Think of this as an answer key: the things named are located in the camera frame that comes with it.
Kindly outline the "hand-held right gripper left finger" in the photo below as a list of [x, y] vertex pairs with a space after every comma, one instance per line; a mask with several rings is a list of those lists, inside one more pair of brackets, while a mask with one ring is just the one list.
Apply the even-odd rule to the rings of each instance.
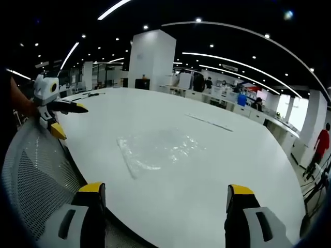
[[106, 185], [81, 187], [71, 203], [64, 204], [46, 221], [39, 247], [105, 247]]

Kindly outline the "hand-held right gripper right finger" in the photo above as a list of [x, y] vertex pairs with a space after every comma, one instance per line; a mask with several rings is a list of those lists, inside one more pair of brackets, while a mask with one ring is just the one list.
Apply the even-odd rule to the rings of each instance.
[[293, 246], [281, 220], [260, 206], [252, 190], [241, 185], [228, 185], [224, 231], [226, 247]]

